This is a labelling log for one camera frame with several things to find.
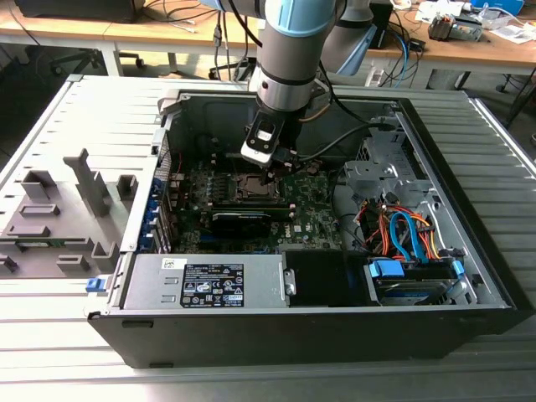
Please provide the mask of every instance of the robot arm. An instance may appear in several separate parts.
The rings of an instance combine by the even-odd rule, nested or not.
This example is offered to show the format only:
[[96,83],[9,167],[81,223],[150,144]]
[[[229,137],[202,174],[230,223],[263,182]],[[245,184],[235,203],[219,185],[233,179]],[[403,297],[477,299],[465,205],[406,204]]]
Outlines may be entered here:
[[354,74],[374,36],[369,0],[202,0],[222,11],[266,20],[257,99],[242,156],[269,168],[296,150],[322,58],[327,70]]

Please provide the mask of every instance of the motherboard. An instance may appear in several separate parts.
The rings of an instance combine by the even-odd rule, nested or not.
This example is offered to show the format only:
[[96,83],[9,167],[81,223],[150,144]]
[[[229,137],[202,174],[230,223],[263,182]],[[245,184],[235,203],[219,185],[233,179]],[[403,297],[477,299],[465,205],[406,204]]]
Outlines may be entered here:
[[300,172],[263,184],[258,173],[216,172],[199,164],[180,175],[176,189],[174,252],[341,248],[326,172]]

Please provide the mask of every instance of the white label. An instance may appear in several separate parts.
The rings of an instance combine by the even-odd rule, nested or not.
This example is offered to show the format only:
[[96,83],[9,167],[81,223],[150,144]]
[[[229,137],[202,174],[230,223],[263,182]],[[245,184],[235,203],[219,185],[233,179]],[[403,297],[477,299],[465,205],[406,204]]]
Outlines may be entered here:
[[186,258],[162,258],[163,270],[183,270],[188,260]]

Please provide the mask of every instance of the office chair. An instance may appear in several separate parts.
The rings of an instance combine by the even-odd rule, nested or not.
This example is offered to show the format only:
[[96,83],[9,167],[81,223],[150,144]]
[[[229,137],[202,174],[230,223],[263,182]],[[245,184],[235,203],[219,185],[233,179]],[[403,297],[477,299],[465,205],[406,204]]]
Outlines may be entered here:
[[[143,62],[143,59],[140,59],[139,54],[120,52],[119,57],[136,59],[136,67],[138,69],[142,69],[145,66],[145,63]],[[50,62],[50,71],[53,75],[60,76],[64,72],[60,65],[70,63],[71,61],[79,61],[78,65],[73,70],[73,74],[80,74],[89,63],[91,63],[94,69],[99,68],[99,65],[106,67],[102,53],[99,50],[81,49],[80,53],[78,54],[65,56]]]

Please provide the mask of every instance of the paper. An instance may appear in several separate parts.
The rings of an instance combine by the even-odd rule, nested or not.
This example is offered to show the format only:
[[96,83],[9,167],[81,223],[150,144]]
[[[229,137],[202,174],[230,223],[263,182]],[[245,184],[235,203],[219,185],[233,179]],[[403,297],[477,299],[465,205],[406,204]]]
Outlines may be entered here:
[[415,21],[432,23],[437,14],[453,15],[459,17],[464,2],[449,2],[448,0],[438,0],[437,2],[422,2],[415,14]]
[[515,25],[508,25],[490,32],[515,44],[524,44],[533,39],[533,35],[530,32]]

